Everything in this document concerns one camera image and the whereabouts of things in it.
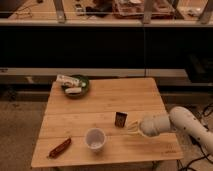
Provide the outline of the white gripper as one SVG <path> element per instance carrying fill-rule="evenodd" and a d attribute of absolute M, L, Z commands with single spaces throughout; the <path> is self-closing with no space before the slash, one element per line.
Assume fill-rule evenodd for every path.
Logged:
<path fill-rule="evenodd" d="M 167 133 L 171 130 L 171 123 L 168 115 L 156 115 L 156 116 L 147 116 L 144 117 L 140 123 L 134 121 L 127 125 L 127 130 L 138 130 L 139 132 L 126 131 L 128 135 L 140 135 L 154 137 L 159 136 L 161 133 Z"/>

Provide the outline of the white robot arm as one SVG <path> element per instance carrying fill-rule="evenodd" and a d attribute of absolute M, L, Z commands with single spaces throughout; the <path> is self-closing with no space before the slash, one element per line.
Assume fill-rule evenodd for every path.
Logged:
<path fill-rule="evenodd" d="M 183 131 L 199 142 L 213 156 L 213 132 L 204 127 L 193 113 L 185 107 L 175 106 L 168 114 L 145 116 L 126 126 L 129 134 L 145 137 L 159 136 L 161 133 Z"/>

